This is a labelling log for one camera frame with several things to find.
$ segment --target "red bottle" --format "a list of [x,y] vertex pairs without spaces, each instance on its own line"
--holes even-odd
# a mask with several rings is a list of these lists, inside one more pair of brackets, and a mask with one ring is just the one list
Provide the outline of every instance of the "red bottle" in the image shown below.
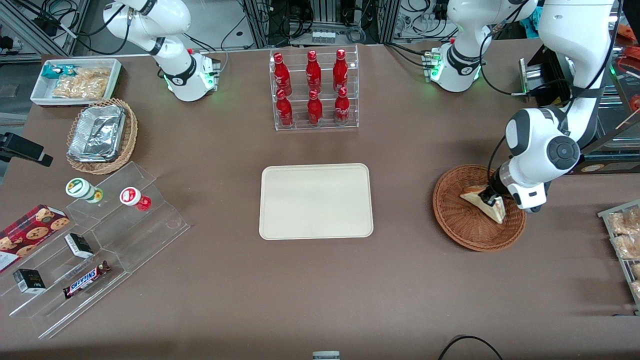
[[320,127],[322,125],[322,103],[318,99],[318,91],[309,90],[307,109],[309,111],[309,124],[313,127]]
[[276,91],[276,109],[278,109],[278,117],[280,117],[280,123],[284,127],[293,126],[293,110],[291,109],[291,103],[285,96],[284,90],[278,89]]
[[335,100],[335,118],[333,118],[338,126],[345,126],[349,122],[349,98],[347,97],[347,88],[341,87],[338,90],[338,98]]
[[285,96],[291,95],[291,77],[289,75],[289,69],[284,62],[282,62],[282,54],[275,53],[273,55],[273,61],[276,63],[276,67],[273,71],[276,77],[276,85],[279,89],[284,90]]
[[320,93],[322,88],[322,70],[317,61],[315,50],[307,53],[307,83],[311,90],[317,90]]
[[335,64],[333,64],[333,91],[338,92],[341,87],[347,86],[347,53],[344,49],[335,52]]

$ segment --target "brown table surface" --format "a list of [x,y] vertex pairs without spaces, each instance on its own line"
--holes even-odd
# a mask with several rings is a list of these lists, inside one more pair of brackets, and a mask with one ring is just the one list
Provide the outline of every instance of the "brown table surface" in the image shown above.
[[[517,59],[538,46],[493,43],[487,76],[516,90]],[[194,103],[167,91],[151,57],[120,58],[115,95],[140,123],[132,160],[193,226],[51,340],[3,311],[0,358],[310,359],[335,349],[345,360],[435,359],[455,335],[473,334],[507,359],[637,359],[640,318],[611,316],[631,314],[632,297],[596,213],[640,198],[639,177],[560,178],[511,248],[464,249],[435,222],[433,186],[451,167],[486,164],[523,104],[482,79],[447,93],[387,48],[358,48],[361,126],[343,133],[276,133],[269,51],[232,53],[222,90]],[[24,136],[54,163],[12,161],[2,227],[40,203],[64,208],[72,177],[104,178],[65,159],[77,113],[32,107]],[[356,162],[371,173],[370,237],[260,237],[265,167]],[[446,357],[485,358],[472,341]]]

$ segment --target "aluminum foil container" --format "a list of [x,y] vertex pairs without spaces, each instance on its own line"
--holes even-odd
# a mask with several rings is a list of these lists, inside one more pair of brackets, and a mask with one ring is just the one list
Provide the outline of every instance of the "aluminum foil container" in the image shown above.
[[117,105],[84,109],[67,156],[80,162],[116,160],[126,117],[126,110]]

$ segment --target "wicker basket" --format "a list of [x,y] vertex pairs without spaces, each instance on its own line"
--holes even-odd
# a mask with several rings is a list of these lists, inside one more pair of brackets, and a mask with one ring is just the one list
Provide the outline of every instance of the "wicker basket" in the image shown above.
[[505,199],[507,216],[502,224],[496,223],[460,197],[467,187],[480,184],[486,184],[486,167],[462,165],[447,171],[433,190],[436,220],[447,235],[464,247],[484,252],[506,249],[522,234],[526,213],[513,200]]
[[[74,161],[67,156],[67,161],[71,164],[71,167],[78,171],[88,172],[93,175],[108,174],[118,170],[128,163],[129,158],[133,153],[133,148],[136,146],[136,135],[138,135],[138,121],[136,120],[136,114],[131,111],[131,108],[126,102],[119,99],[109,99],[96,102],[95,104],[89,105],[89,107],[98,108],[100,106],[107,105],[118,105],[127,111],[125,127],[122,131],[122,140],[120,142],[120,154],[116,160],[110,163],[81,163],[79,161]],[[69,131],[69,136],[67,137],[67,146],[71,145],[71,140],[74,138],[78,119],[80,119],[80,114],[76,116],[76,120],[73,125],[71,125],[71,131]]]

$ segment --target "bread slice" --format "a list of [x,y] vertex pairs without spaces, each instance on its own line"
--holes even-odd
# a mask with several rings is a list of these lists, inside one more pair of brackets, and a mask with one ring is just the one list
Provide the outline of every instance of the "bread slice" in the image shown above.
[[482,210],[483,213],[493,219],[493,221],[497,222],[498,224],[502,224],[504,218],[507,216],[504,207],[504,200],[502,200],[502,197],[498,196],[495,199],[495,204],[493,206],[485,204],[482,199],[480,199],[479,194],[486,188],[487,185],[469,186],[462,192],[462,194],[460,194],[460,197],[477,206],[480,210]]

